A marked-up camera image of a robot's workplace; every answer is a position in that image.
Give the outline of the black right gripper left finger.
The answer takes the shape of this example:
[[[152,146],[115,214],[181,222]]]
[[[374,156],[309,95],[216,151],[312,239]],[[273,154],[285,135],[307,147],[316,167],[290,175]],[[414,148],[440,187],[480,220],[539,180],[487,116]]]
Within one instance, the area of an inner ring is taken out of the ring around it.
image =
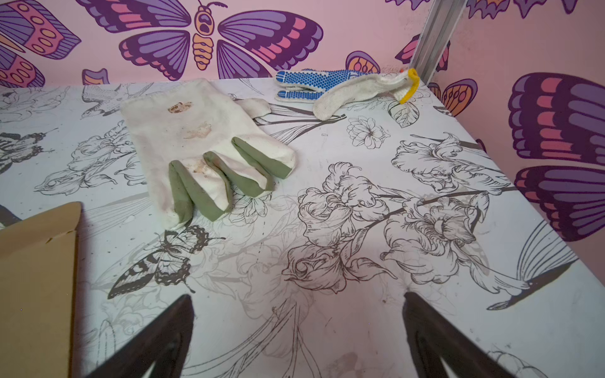
[[[182,295],[90,377],[180,377],[192,340],[195,311]]]

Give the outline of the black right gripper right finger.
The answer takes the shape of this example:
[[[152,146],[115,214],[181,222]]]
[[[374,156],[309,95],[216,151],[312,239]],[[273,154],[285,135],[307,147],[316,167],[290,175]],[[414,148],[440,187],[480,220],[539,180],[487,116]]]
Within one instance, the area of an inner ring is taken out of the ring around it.
[[[420,377],[511,377],[415,292],[404,296],[403,323],[411,357]]]

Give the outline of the brown kraft file bag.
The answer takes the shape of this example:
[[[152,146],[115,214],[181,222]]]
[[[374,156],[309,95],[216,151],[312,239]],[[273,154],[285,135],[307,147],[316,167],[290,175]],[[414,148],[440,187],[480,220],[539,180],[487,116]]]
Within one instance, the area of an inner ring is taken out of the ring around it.
[[[69,377],[79,202],[1,231],[1,375]]]

